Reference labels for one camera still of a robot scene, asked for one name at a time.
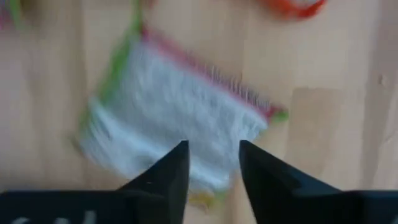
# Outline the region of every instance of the wooden surface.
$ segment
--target wooden surface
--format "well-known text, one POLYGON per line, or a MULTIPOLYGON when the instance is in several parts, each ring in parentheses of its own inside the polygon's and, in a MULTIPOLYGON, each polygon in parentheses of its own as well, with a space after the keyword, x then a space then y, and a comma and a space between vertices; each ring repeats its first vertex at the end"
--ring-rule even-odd
MULTIPOLYGON (((395 0, 332 0, 282 22, 255 1, 158 0, 151 27, 282 103, 290 120, 256 144, 341 189, 396 189, 395 0)), ((131 16, 128 0, 40 0, 24 32, 0 32, 0 189, 114 189, 126 180, 70 144, 131 16)), ((228 207, 187 223, 254 223, 236 178, 228 207)))

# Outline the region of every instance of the orange object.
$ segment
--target orange object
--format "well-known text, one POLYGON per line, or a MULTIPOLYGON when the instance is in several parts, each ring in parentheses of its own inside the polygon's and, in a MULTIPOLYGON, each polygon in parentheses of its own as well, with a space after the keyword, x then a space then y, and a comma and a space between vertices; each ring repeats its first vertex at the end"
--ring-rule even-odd
POLYGON ((309 18, 318 13, 327 0, 318 0, 309 6, 301 6, 294 0, 261 0, 284 17, 309 18))

